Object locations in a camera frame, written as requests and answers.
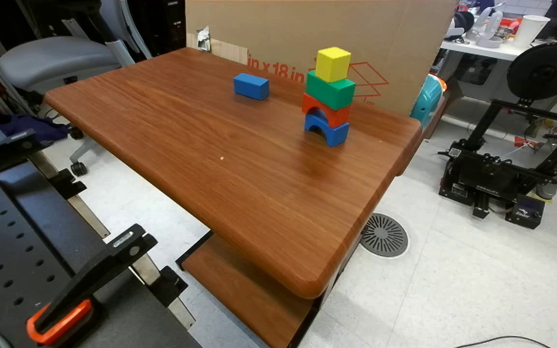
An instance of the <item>wooden table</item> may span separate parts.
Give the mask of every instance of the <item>wooden table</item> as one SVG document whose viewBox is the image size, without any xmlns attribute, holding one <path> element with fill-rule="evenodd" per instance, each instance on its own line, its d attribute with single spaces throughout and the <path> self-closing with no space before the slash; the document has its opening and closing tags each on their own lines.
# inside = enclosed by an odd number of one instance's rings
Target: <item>wooden table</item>
<svg viewBox="0 0 557 348">
<path fill-rule="evenodd" d="M 270 79 L 270 97 L 234 94 L 238 73 Z M 303 90 L 185 48 L 46 95 L 212 229 L 187 253 L 184 268 L 277 347 L 293 343 L 313 299 L 334 284 L 420 137 L 415 119 L 354 104 L 347 141 L 328 147 L 303 129 Z M 265 315 L 265 305 L 274 311 Z M 289 328 L 276 334 L 281 320 Z"/>
</svg>

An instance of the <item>white paper cup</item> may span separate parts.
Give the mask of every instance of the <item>white paper cup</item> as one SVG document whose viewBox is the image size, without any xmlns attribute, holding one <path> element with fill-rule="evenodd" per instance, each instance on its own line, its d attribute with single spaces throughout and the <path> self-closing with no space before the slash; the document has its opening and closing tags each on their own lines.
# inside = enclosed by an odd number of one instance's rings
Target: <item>white paper cup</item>
<svg viewBox="0 0 557 348">
<path fill-rule="evenodd" d="M 542 15 L 525 15 L 521 21 L 517 35 L 513 39 L 513 46 L 518 48 L 527 48 L 537 38 L 545 24 L 550 19 Z"/>
</svg>

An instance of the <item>chair caster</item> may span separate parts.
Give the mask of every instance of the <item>chair caster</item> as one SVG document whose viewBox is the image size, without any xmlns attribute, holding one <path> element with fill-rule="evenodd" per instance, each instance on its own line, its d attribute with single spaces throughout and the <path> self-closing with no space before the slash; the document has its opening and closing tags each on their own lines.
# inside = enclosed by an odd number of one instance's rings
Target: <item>chair caster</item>
<svg viewBox="0 0 557 348">
<path fill-rule="evenodd" d="M 74 140 L 83 139 L 84 136 L 85 135 L 83 134 L 83 130 L 80 130 L 79 128 L 76 127 L 70 128 L 70 137 L 73 138 Z"/>
<path fill-rule="evenodd" d="M 73 172 L 73 174 L 75 174 L 76 176 L 82 176 L 82 175 L 87 174 L 87 167 L 86 167 L 83 163 L 81 163 L 81 162 L 79 162 L 79 161 L 76 162 L 76 163 L 73 163 L 73 164 L 70 166 L 70 170 L 71 170 L 71 171 Z"/>
</svg>

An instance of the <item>white floor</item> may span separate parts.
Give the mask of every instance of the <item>white floor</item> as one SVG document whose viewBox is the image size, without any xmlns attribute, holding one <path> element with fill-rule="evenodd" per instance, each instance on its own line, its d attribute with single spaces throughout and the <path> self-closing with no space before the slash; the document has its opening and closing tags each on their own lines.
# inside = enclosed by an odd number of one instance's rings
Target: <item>white floor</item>
<svg viewBox="0 0 557 348">
<path fill-rule="evenodd" d="M 438 196 L 445 157 L 436 155 L 466 131 L 442 124 L 423 143 L 406 172 L 387 190 L 377 212 L 402 222 L 410 237 L 406 254 L 393 260 L 358 247 L 322 307 L 302 348 L 453 348 L 498 335 L 525 335 L 557 348 L 557 198 L 543 222 L 529 230 Z M 45 152 L 58 168 L 80 141 L 68 139 Z M 486 144 L 492 154 L 509 143 Z M 517 163 L 532 165 L 524 148 Z M 184 209 L 101 149 L 83 162 L 88 189 L 81 196 L 112 233 L 140 223 L 159 244 L 150 255 L 189 283 L 182 299 L 197 319 L 190 333 L 204 348 L 265 347 L 175 260 L 208 231 Z M 531 348 L 497 341 L 487 348 Z"/>
</svg>

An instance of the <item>lower wooden shelf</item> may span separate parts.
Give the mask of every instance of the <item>lower wooden shelf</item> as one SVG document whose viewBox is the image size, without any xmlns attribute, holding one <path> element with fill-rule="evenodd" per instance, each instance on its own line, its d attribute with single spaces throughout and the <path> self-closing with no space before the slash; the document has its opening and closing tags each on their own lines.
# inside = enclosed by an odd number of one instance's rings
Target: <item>lower wooden shelf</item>
<svg viewBox="0 0 557 348">
<path fill-rule="evenodd" d="M 272 348 L 296 346 L 317 313 L 218 235 L 184 255 L 181 266 Z"/>
</svg>

